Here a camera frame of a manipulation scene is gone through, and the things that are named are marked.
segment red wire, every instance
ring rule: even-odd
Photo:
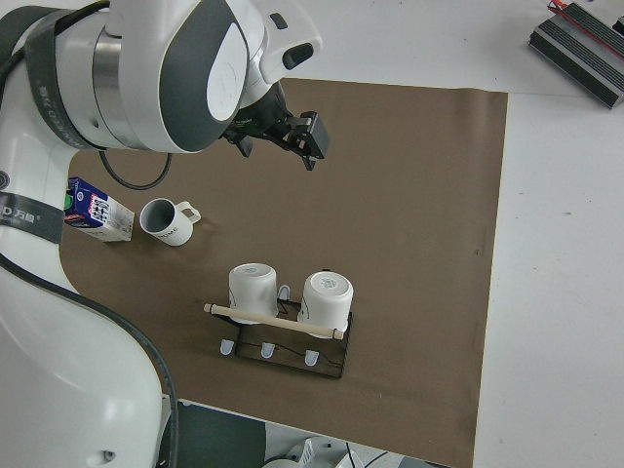
[[[571,22],[573,25],[575,25],[576,27],[578,27],[580,30],[582,30],[585,34],[587,34],[589,37],[591,37],[594,41],[596,41],[597,43],[599,43],[601,46],[609,49],[610,51],[612,51],[614,54],[616,54],[618,57],[620,57],[621,59],[624,59],[624,55],[622,55],[619,51],[617,51],[616,49],[613,49],[611,46],[609,46],[605,41],[603,41],[600,37],[596,36],[595,34],[593,34],[591,31],[587,30],[585,27],[583,27],[583,25],[581,23],[579,23],[576,19],[574,19],[573,17],[571,17],[568,13],[566,13],[561,5],[566,5],[565,3],[563,3],[561,0],[553,0],[552,2],[550,2],[551,4],[555,4],[555,7],[551,7],[550,5],[548,6],[548,10],[550,10],[551,12],[557,14],[557,15],[561,15],[562,17],[564,17],[567,21]]]

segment blue and white box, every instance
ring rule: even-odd
[[[65,222],[103,242],[130,241],[135,213],[80,177],[68,180]]]

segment mug handle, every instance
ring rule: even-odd
[[[190,210],[193,213],[193,215],[189,216],[188,220],[191,221],[193,224],[195,224],[197,221],[199,221],[202,218],[199,212],[195,210],[193,207],[191,207],[191,204],[188,202],[178,203],[177,205],[175,205],[175,209],[180,210],[181,212],[184,210]]]

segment black strap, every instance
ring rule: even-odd
[[[55,244],[60,244],[63,210],[38,200],[0,191],[0,225],[15,227]]]
[[[18,40],[34,22],[55,12],[56,8],[21,7],[0,19],[0,63],[5,63],[13,54]],[[0,80],[0,96],[4,93],[6,77]]]
[[[55,25],[67,13],[68,10],[59,10],[47,15],[26,39],[24,50],[30,90],[44,121],[62,141],[77,149],[104,149],[80,135],[60,96]]]

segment white plastic clip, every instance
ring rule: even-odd
[[[260,354],[264,359],[271,359],[274,350],[275,345],[273,343],[262,343],[262,350],[260,351]]]
[[[312,368],[319,361],[319,352],[310,349],[305,350],[305,365]]]
[[[234,349],[234,341],[231,339],[222,339],[221,340],[221,354],[223,356],[227,356]]]
[[[277,298],[282,300],[291,300],[291,287],[289,285],[280,286],[277,291]]]

